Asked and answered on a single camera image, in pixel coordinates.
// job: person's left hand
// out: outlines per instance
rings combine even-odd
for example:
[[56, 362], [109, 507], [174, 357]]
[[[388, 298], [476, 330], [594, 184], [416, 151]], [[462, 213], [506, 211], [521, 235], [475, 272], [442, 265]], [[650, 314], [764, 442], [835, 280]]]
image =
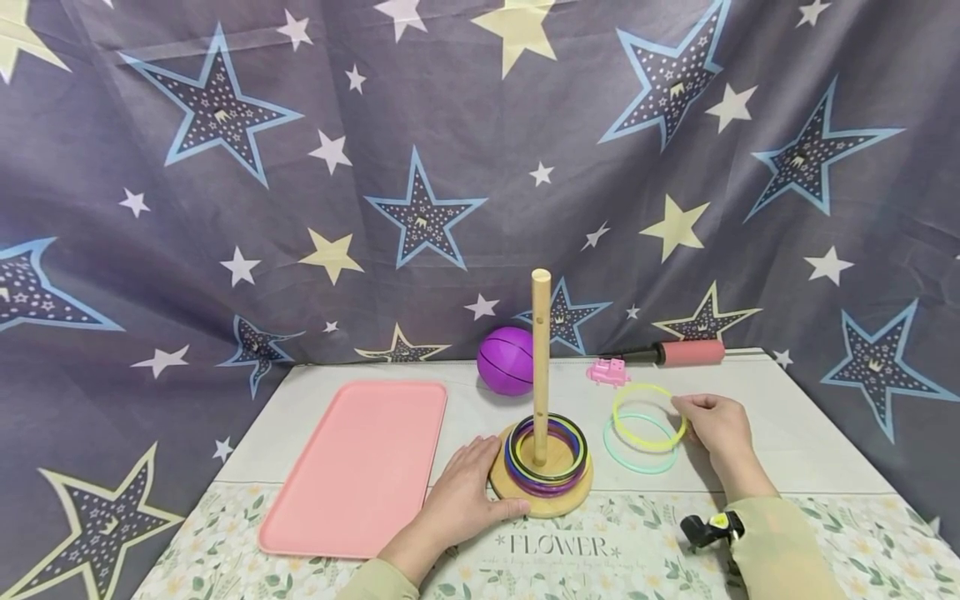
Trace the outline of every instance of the person's left hand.
[[478, 436], [462, 446], [427, 496], [416, 522], [441, 547], [470, 540], [499, 521], [530, 512], [526, 500], [487, 498], [487, 475], [501, 444], [496, 436]]

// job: table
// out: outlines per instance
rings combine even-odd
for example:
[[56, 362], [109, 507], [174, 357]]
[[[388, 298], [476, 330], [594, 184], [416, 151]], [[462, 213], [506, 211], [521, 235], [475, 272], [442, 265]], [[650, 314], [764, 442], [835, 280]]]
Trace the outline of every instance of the table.
[[[745, 598], [728, 556], [691, 555], [679, 521], [723, 506], [702, 448], [676, 466], [640, 475], [617, 465], [600, 432], [613, 389], [585, 377], [587, 358], [554, 359], [551, 410], [575, 420], [593, 448], [593, 492], [571, 515], [504, 524], [451, 548], [423, 587], [452, 600], [672, 600]], [[719, 366], [629, 368], [634, 382], [673, 394], [711, 392], [747, 408], [760, 461], [809, 516], [851, 598], [960, 598], [960, 559], [896, 494], [785, 372], [758, 348]], [[328, 403], [356, 379], [435, 379], [448, 392], [431, 484], [474, 436], [529, 415], [531, 403], [494, 395], [472, 362], [297, 367], [230, 456], [134, 598], [198, 600], [333, 598], [358, 563], [264, 555], [259, 523]]]

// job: translucent yellow ring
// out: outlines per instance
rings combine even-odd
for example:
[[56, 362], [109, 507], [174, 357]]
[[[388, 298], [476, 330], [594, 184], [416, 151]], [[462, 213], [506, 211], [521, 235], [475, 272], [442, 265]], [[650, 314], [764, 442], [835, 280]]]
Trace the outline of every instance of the translucent yellow ring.
[[687, 420], [685, 415], [681, 415], [680, 429], [677, 431], [677, 435], [673, 436], [666, 442], [647, 442], [635, 436], [634, 434], [627, 431], [627, 428], [623, 426], [623, 423], [620, 422], [620, 404], [626, 399], [626, 396], [629, 392], [633, 390], [653, 390], [667, 397], [673, 397], [672, 394], [664, 390], [658, 385], [653, 385], [652, 383], [634, 383], [624, 387], [622, 390], [616, 393], [616, 396], [613, 397], [613, 426], [616, 428], [616, 432], [623, 437], [624, 442], [627, 442], [631, 445], [639, 446], [641, 449], [648, 450], [650, 452], [668, 452], [672, 450], [674, 446], [680, 443], [680, 438], [684, 436], [687, 428]]

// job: floral tablecloth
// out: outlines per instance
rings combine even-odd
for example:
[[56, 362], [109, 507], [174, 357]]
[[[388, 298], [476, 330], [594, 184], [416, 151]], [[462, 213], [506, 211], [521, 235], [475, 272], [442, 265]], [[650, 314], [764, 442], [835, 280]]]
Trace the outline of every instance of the floral tablecloth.
[[[256, 546], [279, 485], [214, 483], [135, 600], [333, 598], [359, 563], [275, 557]], [[960, 600], [960, 559], [896, 495], [791, 497], [850, 598]], [[575, 513], [522, 520], [451, 548], [423, 588], [436, 600], [746, 598], [720, 549], [690, 554], [680, 519], [707, 493], [600, 492]]]

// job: wooden pole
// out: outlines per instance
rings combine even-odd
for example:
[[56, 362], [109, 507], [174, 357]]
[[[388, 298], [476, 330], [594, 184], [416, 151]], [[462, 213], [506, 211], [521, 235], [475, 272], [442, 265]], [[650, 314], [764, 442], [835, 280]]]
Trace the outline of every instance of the wooden pole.
[[546, 464], [547, 399], [550, 395], [550, 272], [536, 269], [533, 283], [534, 322], [534, 465]]

